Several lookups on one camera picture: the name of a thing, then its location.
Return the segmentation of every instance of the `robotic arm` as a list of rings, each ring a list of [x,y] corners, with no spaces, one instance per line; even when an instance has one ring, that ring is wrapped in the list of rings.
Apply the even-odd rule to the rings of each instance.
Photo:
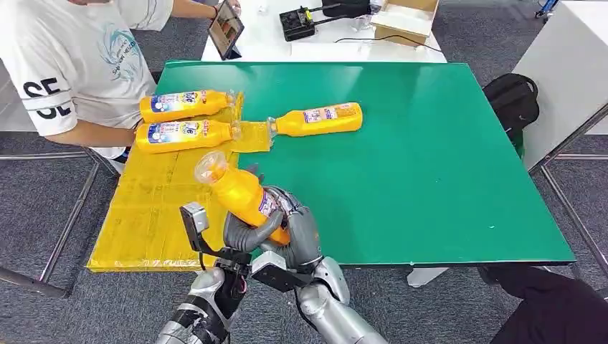
[[[310,210],[290,193],[268,187],[285,212],[284,222],[290,231],[291,243],[276,247],[264,242],[266,251],[251,262],[251,255],[243,252],[258,240],[227,237],[228,246],[213,251],[202,238],[208,227],[206,212],[196,203],[180,208],[186,232],[195,251],[218,257],[216,266],[204,270],[191,286],[186,301],[164,326],[156,344],[216,344],[223,343],[238,318],[238,306],[247,291],[245,279],[254,279],[281,292],[295,290],[298,310],[302,318],[328,344],[386,344],[387,342],[355,310],[348,306],[350,292],[341,268],[331,257],[324,257],[318,243],[318,231]],[[234,232],[243,233],[243,223],[234,225]]]

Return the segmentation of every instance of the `white t-shirt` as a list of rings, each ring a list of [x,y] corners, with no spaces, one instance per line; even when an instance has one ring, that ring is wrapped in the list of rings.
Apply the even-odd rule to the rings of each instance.
[[[77,119],[133,128],[156,87],[129,28],[160,30],[173,0],[0,0],[0,59],[42,136]],[[119,148],[94,148],[116,158]]]

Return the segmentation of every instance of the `cardboard box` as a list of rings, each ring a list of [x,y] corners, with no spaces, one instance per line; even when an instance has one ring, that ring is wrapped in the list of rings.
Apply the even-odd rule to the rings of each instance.
[[[376,38],[398,34],[387,41],[417,46],[431,34],[439,0],[386,0],[379,13],[371,18]]]

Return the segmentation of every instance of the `yellow plastic sheet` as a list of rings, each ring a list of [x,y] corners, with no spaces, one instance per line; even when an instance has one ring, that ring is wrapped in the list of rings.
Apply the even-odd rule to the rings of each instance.
[[[241,103],[237,102],[237,111],[226,109],[206,118],[227,123],[239,120]],[[207,209],[210,228],[203,236],[215,250],[224,244],[227,211],[208,186],[194,179],[194,166],[210,151],[223,151],[231,166],[238,163],[238,153],[233,151],[268,151],[270,139],[267,135],[263,139],[264,127],[265,123],[243,122],[239,142],[215,148],[146,154],[134,146],[87,267],[94,272],[200,269],[179,207],[197,201]],[[206,266],[212,266],[214,260],[204,257]]]

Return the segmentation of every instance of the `tablet screen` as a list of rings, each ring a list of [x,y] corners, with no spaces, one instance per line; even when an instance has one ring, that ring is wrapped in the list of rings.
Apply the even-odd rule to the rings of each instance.
[[[209,28],[209,34],[222,59],[232,50],[234,42],[244,29],[243,23],[227,3],[224,1],[219,7],[217,17]]]

